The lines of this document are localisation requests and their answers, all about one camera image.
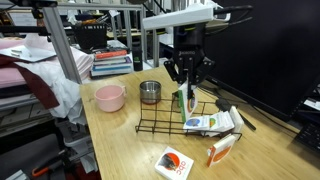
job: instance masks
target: black monitor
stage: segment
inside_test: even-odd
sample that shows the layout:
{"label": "black monitor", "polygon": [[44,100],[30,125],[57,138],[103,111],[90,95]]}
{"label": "black monitor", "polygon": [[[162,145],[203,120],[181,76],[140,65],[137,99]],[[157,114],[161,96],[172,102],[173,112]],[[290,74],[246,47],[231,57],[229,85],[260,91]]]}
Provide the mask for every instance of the black monitor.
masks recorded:
{"label": "black monitor", "polygon": [[[208,80],[290,120],[320,83],[320,1],[215,2],[254,9],[251,21],[206,38],[206,55],[216,62]],[[233,14],[233,19],[240,14]]]}

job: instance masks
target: bottle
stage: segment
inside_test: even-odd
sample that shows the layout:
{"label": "bottle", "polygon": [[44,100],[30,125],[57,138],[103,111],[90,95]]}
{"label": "bottle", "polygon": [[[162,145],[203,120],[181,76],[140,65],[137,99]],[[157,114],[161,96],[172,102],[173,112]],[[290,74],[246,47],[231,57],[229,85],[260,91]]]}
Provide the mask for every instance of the bottle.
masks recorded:
{"label": "bottle", "polygon": [[139,41],[132,42],[133,70],[142,71],[142,50]]}

